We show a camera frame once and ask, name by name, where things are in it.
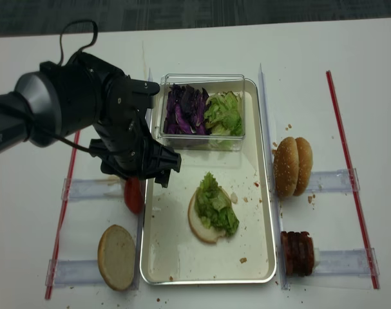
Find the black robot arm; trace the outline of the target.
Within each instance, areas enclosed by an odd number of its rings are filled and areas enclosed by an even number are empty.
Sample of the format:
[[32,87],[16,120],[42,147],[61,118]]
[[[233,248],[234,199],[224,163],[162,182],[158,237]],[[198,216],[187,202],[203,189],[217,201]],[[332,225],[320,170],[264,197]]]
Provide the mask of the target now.
[[67,143],[71,134],[91,126],[98,138],[84,151],[100,158],[103,173],[154,179],[167,187],[181,157],[157,142],[146,122],[159,90],[157,83],[132,79],[81,51],[65,65],[43,62],[0,95],[0,153],[25,141],[38,147]]

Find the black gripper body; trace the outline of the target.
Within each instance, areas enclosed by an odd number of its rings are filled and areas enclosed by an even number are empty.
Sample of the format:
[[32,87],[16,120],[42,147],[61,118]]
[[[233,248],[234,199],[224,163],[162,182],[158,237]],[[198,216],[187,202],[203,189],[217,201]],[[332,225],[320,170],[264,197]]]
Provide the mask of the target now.
[[89,150],[101,159],[100,171],[104,174],[147,180],[155,179],[163,170],[180,171],[180,154],[157,142],[137,111],[119,123],[98,122],[93,128],[99,138],[91,140]]

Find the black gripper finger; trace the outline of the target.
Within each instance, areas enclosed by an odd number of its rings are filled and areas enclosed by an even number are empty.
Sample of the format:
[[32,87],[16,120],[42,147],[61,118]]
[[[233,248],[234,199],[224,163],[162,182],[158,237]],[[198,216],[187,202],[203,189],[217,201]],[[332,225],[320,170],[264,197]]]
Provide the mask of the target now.
[[170,169],[160,171],[155,176],[155,183],[160,184],[163,188],[167,188],[169,184],[170,173],[171,173]]

